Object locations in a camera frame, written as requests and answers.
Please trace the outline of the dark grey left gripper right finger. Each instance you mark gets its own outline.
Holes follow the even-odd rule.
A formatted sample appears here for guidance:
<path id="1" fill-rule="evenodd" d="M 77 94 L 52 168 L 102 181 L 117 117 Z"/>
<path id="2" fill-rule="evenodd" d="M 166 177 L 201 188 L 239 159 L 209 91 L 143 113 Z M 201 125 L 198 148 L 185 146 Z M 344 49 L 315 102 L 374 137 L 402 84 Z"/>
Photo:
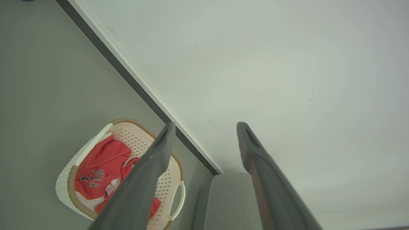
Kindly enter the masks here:
<path id="1" fill-rule="evenodd" d="M 251 175 L 264 230 L 321 230 L 322 227 L 249 125 L 237 123 L 242 164 Z"/>

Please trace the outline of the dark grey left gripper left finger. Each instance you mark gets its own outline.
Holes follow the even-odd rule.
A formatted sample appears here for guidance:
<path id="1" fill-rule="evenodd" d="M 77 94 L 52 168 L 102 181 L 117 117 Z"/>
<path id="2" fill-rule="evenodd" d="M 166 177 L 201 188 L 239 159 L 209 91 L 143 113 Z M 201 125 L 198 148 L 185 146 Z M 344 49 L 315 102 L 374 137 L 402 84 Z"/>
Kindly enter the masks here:
<path id="1" fill-rule="evenodd" d="M 91 230 L 146 230 L 159 176 L 168 169 L 175 123 L 168 122 L 98 215 Z"/>

